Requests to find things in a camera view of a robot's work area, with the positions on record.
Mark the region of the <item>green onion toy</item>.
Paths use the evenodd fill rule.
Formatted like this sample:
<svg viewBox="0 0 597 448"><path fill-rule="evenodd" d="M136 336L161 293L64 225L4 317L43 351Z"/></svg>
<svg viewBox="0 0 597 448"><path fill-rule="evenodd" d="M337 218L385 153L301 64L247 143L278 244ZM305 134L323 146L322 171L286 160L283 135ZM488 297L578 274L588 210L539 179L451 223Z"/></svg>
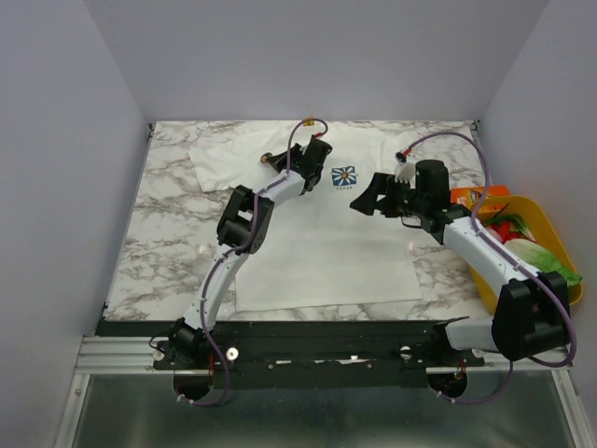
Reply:
<svg viewBox="0 0 597 448"><path fill-rule="evenodd" d="M508 207L509 204L507 203L500 210L494 213L485 222L485 227L490 231L490 227L493 223L507 220L511 223L511 237L509 240L521 238L534 242L535 237L524 219L518 214L507 214Z"/></svg>

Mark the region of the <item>yellow plastic bin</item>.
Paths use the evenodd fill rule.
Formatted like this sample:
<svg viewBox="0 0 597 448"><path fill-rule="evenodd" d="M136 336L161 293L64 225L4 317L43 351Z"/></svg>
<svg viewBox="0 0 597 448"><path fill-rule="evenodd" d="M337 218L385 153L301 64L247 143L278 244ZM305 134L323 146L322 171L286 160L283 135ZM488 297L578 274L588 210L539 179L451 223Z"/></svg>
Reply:
<svg viewBox="0 0 597 448"><path fill-rule="evenodd" d="M520 195L493 196L483 202L478 218L516 257L537 270L559 273L571 304L582 297L582 276L568 256L542 208Z"/></svg>

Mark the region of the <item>white t-shirt with flower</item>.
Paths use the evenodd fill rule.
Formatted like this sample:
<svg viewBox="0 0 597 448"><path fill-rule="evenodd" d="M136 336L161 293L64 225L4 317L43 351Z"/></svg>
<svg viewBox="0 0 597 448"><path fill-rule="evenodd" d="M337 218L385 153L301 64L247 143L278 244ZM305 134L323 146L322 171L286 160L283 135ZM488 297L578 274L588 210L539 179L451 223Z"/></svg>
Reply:
<svg viewBox="0 0 597 448"><path fill-rule="evenodd" d="M263 246L235 275L240 312L423 296L400 222L349 207L375 173L394 171L394 139L344 124L324 139L332 152L321 181L273 211Z"/></svg>

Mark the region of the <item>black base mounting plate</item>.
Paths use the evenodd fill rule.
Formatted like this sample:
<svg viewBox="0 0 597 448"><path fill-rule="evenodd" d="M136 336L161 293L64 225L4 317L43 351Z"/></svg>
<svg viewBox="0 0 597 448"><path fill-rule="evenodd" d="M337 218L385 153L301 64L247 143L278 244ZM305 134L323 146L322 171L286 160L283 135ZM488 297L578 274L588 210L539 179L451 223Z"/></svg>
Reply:
<svg viewBox="0 0 597 448"><path fill-rule="evenodd" d="M442 321L220 321L209 337L181 321L107 321L100 337L153 337L159 371L209 374L216 388L427 387L432 373L484 361L450 347Z"/></svg>

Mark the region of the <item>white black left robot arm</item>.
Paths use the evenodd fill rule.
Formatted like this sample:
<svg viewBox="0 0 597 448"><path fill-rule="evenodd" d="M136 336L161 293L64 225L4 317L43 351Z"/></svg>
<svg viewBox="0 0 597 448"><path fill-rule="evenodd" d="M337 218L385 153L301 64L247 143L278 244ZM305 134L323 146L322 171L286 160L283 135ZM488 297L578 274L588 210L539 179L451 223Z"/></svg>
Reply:
<svg viewBox="0 0 597 448"><path fill-rule="evenodd" d="M332 146L314 134L306 145L295 144L279 155L267 153L261 161L277 176L256 190L236 187L216 226L213 263L196 298L169 331L175 358L188 369L198 368L209 355L223 357L211 332L226 292L237 272L265 242L276 207L314 189L321 180Z"/></svg>

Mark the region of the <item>aluminium frame rail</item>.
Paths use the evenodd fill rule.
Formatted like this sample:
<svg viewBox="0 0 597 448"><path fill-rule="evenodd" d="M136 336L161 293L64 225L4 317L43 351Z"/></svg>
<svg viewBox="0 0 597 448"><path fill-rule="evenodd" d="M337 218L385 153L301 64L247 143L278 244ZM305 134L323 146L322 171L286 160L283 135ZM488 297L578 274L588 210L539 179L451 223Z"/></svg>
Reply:
<svg viewBox="0 0 597 448"><path fill-rule="evenodd" d="M147 337L86 337L62 412L56 447L149 447L173 374L154 368Z"/></svg>

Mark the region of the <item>red tomato toy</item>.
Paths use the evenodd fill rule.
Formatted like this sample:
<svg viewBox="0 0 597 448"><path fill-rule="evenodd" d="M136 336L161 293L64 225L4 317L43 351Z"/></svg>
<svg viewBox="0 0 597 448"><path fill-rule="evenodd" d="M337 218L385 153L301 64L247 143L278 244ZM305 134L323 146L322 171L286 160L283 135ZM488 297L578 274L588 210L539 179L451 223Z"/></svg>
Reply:
<svg viewBox="0 0 597 448"><path fill-rule="evenodd" d="M508 241L511 237L511 223L507 220L493 223L490 230L500 243Z"/></svg>

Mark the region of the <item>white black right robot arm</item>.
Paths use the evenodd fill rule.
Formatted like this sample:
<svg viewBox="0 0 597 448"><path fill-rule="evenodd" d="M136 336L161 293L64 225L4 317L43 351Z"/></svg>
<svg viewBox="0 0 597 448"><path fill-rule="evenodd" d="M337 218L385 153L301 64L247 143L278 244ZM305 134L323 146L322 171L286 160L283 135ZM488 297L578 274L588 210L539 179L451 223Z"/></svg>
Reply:
<svg viewBox="0 0 597 448"><path fill-rule="evenodd" d="M483 350L518 361L571 345L568 286L555 271L543 273L498 243L463 205L451 201L442 161L419 161L414 179L376 173L351 209L387 218L416 217L424 231L461 257L497 298L490 319L447 323L433 338L430 357L451 365L463 350Z"/></svg>

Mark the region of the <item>white cabbage toy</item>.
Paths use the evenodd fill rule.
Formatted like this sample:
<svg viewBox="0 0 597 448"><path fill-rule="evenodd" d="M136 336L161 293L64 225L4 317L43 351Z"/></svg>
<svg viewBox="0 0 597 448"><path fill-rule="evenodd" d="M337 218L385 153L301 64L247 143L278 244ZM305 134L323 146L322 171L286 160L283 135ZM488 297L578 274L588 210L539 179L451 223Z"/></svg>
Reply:
<svg viewBox="0 0 597 448"><path fill-rule="evenodd" d="M533 241L521 238L506 241L505 248L516 257L530 264L537 263L546 255L544 247Z"/></svg>

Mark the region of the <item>orange cardboard box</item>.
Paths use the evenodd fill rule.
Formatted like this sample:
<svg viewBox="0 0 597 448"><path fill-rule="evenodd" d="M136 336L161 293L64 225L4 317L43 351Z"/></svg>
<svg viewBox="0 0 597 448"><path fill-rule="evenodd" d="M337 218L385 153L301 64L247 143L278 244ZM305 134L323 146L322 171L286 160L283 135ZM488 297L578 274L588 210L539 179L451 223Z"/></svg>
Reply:
<svg viewBox="0 0 597 448"><path fill-rule="evenodd" d="M469 209L473 208L473 204L478 201L484 191L483 186L453 188L451 190L451 201L466 206ZM489 187L488 196L498 197L507 196L509 189L505 185L493 185Z"/></svg>

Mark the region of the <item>green lettuce toy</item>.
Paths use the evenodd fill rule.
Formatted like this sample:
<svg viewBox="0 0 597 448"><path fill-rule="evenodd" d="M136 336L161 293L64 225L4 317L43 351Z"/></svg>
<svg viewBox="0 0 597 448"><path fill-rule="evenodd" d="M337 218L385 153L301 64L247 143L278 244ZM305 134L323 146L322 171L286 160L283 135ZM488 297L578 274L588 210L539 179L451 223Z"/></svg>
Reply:
<svg viewBox="0 0 597 448"><path fill-rule="evenodd" d="M543 248L535 252L530 264L533 264L543 273L558 273L566 280L567 286L569 287L579 285L582 281L582 276L580 274L564 266L551 252Z"/></svg>

